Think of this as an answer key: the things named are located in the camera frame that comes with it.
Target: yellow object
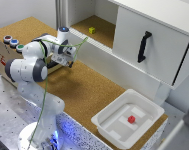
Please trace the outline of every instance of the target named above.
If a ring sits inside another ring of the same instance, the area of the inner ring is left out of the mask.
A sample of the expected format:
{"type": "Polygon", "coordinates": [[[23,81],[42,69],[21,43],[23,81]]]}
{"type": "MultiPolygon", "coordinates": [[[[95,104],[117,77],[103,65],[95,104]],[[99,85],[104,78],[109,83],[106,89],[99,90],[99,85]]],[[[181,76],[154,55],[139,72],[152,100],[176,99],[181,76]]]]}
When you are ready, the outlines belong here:
{"type": "Polygon", "coordinates": [[[94,33],[95,33],[95,28],[90,27],[90,28],[89,28],[89,33],[90,33],[90,34],[94,34],[94,33]]]}

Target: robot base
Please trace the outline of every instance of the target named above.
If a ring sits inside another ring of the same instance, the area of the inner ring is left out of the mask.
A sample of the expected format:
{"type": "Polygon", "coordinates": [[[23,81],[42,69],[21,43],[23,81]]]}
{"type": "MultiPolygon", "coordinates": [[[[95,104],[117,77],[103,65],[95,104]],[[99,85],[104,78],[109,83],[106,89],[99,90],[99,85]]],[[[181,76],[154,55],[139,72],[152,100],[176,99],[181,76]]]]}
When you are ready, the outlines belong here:
{"type": "MultiPolygon", "coordinates": [[[[35,148],[32,146],[32,144],[31,144],[30,148],[28,149],[28,146],[29,146],[28,138],[34,131],[36,124],[37,124],[37,122],[29,124],[20,132],[19,137],[18,137],[18,149],[19,150],[43,150],[42,146],[35,148]]],[[[59,145],[63,145],[63,138],[61,138],[61,139],[59,138],[59,145]]]]}

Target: black handle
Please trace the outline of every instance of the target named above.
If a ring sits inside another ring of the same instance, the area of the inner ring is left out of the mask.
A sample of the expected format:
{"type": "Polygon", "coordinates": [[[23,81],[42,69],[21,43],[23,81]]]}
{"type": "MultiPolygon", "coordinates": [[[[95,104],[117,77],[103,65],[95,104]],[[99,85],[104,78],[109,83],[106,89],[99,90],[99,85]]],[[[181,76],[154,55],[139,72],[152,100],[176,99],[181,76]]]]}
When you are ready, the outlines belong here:
{"type": "Polygon", "coordinates": [[[140,46],[140,50],[138,53],[138,63],[141,63],[146,58],[143,54],[145,52],[145,46],[146,46],[147,39],[151,36],[152,36],[152,33],[148,32],[148,31],[145,32],[145,35],[143,36],[143,39],[141,41],[141,46],[140,46]]]}

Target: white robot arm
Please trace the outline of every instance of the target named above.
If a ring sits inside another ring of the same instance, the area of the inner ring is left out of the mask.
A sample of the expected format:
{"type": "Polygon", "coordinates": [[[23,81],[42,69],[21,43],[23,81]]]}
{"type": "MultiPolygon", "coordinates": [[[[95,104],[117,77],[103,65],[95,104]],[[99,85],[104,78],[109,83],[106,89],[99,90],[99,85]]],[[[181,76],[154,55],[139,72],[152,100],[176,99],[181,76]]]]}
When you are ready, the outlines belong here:
{"type": "MultiPolygon", "coordinates": [[[[47,77],[47,69],[54,66],[54,64],[72,67],[76,59],[75,47],[60,46],[69,45],[67,40],[68,33],[68,28],[61,27],[58,30],[57,37],[46,34],[42,35],[24,46],[22,50],[24,59],[13,59],[6,63],[5,72],[12,81],[18,83],[18,92],[20,95],[38,107],[42,107],[45,90],[36,84],[36,82],[44,81],[47,77]],[[47,66],[44,58],[47,58],[51,53],[53,53],[51,59],[54,62],[53,65],[50,66],[49,64],[47,66]]],[[[23,150],[24,148],[30,150],[47,149],[43,146],[43,143],[49,142],[51,135],[56,132],[56,115],[62,113],[64,107],[63,100],[50,93],[46,93],[43,114],[38,123],[32,144],[28,148],[29,140],[32,136],[31,133],[29,139],[20,142],[19,149],[22,149],[22,147],[23,150]]],[[[57,142],[51,147],[53,149],[60,149],[61,146],[57,142]]]]}

